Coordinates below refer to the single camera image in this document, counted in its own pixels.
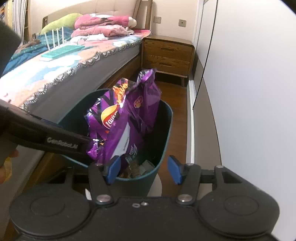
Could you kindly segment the person left hand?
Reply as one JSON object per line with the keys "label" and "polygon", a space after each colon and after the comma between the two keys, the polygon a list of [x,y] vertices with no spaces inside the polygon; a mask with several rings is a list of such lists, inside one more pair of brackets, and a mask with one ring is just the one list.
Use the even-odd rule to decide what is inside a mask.
{"label": "person left hand", "polygon": [[0,184],[8,181],[12,176],[12,163],[11,158],[16,158],[19,155],[19,151],[15,149],[9,157],[4,161],[4,164],[0,168]]}

